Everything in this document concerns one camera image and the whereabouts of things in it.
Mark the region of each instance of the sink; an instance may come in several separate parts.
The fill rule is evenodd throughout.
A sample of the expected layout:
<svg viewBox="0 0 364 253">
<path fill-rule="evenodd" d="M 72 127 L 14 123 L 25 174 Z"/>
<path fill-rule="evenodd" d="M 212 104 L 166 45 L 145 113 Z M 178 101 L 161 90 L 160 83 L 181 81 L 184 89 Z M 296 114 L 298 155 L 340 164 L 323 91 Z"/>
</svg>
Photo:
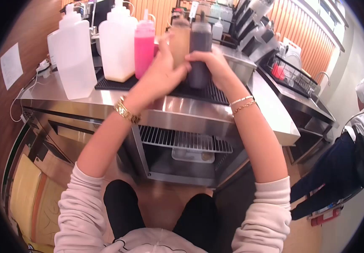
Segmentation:
<svg viewBox="0 0 364 253">
<path fill-rule="evenodd" d="M 313 103 L 320 108 L 321 110 L 323 110 L 326 114 L 330 115 L 333 119 L 334 116 L 331 114 L 331 112 L 327 109 L 327 107 L 320 101 L 320 98 L 318 97 L 318 95 L 316 95 L 315 93 L 311 93 L 311 100 L 313 101 Z"/>
</svg>

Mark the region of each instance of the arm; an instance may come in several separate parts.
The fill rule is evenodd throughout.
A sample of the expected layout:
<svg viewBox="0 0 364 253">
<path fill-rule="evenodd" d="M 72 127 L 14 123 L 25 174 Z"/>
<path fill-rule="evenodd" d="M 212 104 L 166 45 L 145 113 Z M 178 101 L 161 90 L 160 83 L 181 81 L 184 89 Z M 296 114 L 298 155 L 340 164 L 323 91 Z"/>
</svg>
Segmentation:
<svg viewBox="0 0 364 253">
<path fill-rule="evenodd" d="M 167 39 L 167 36 L 162 38 L 154 62 L 123 103 L 132 114 L 139 114 L 155 99 L 174 90 L 190 68 L 187 63 L 173 70 Z M 103 176 L 130 128 L 131 123 L 114 111 L 81 152 L 68 189 L 58 202 L 60 232 L 54 238 L 54 252 L 98 252 L 103 248 L 106 229 L 100 200 Z"/>
<path fill-rule="evenodd" d="M 205 62 L 214 83 L 230 102 L 249 95 L 217 48 L 212 53 L 193 52 L 187 59 Z M 235 111 L 250 101 L 241 101 L 231 109 Z M 232 249 L 234 252 L 281 252 L 291 221 L 290 181 L 282 149 L 255 104 L 238 111 L 234 119 L 254 171 L 256 199 L 235 232 Z"/>
<path fill-rule="evenodd" d="M 213 82 L 225 93 L 228 101 L 233 102 L 250 94 L 218 48 L 213 48 L 213 53 L 195 51 L 186 59 L 205 62 Z M 231 110 L 234 111 L 250 101 L 251 99 L 234 104 Z M 251 161 L 256 182 L 267 183 L 287 177 L 282 149 L 260 109 L 252 104 L 237 112 L 234 120 Z"/>
</svg>

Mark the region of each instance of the black pants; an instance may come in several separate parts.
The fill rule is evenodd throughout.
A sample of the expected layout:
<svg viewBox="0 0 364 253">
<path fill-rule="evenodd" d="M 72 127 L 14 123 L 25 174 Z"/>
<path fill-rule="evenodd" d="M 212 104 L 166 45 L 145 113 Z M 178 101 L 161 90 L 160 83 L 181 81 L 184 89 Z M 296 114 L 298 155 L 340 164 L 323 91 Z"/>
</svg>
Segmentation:
<svg viewBox="0 0 364 253">
<path fill-rule="evenodd" d="M 353 167 L 354 150 L 355 143 L 351 136 L 348 132 L 343 133 L 320 157 L 313 169 L 292 186 L 291 203 L 325 184 L 291 211 L 292 220 L 310 215 L 361 187 Z"/>
<path fill-rule="evenodd" d="M 134 189 L 122 180 L 110 182 L 104 193 L 104 204 L 114 238 L 145 227 Z M 217 235 L 217 207 L 212 197 L 198 194 L 189 200 L 173 232 L 195 246 L 210 252 Z"/>
</svg>

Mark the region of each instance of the person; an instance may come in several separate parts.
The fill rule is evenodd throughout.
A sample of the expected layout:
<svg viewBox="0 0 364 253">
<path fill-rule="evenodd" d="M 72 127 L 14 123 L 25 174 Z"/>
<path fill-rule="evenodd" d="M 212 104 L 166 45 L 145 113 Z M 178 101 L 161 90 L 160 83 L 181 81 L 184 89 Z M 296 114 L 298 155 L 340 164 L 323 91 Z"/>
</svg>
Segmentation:
<svg viewBox="0 0 364 253">
<path fill-rule="evenodd" d="M 192 52 L 175 70 L 165 35 L 152 65 L 130 89 L 124 101 L 94 133 L 75 163 L 68 189 L 58 202 L 60 231 L 55 234 L 54 252 L 209 252 L 215 241 L 217 210 L 207 195 L 194 196 L 185 206 L 173 231 L 146 228 L 138 199 L 130 185 L 111 182 L 104 204 L 115 239 L 105 246 L 100 200 L 103 176 L 138 115 L 155 99 L 169 94 L 191 69 L 189 62 L 205 62 L 215 85 L 229 101 L 235 123 L 251 161 L 256 179 L 255 200 L 237 228 L 232 241 L 236 252 L 281 252 L 290 232 L 290 182 L 278 140 L 248 90 L 230 69 L 217 49 Z"/>
<path fill-rule="evenodd" d="M 335 143 L 322 154 L 312 170 L 291 188 L 291 202 L 320 190 L 291 211 L 298 220 L 364 187 L 364 79 L 356 86 L 360 113 L 348 122 Z"/>
</svg>

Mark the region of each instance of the fire extinguisher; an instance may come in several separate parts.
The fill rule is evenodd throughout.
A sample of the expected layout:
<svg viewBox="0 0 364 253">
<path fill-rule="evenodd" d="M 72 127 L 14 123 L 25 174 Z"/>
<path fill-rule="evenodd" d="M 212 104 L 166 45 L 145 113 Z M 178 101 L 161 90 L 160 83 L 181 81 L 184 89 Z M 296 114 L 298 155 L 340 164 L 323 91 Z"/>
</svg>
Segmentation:
<svg viewBox="0 0 364 253">
<path fill-rule="evenodd" d="M 335 217 L 337 217 L 341 214 L 342 208 L 343 208 L 343 206 L 338 207 L 334 210 L 331 210 L 330 212 L 325 213 L 324 215 L 320 215 L 316 218 L 311 219 L 311 226 L 314 227 L 314 226 L 323 224 L 324 222 L 334 219 Z"/>
</svg>

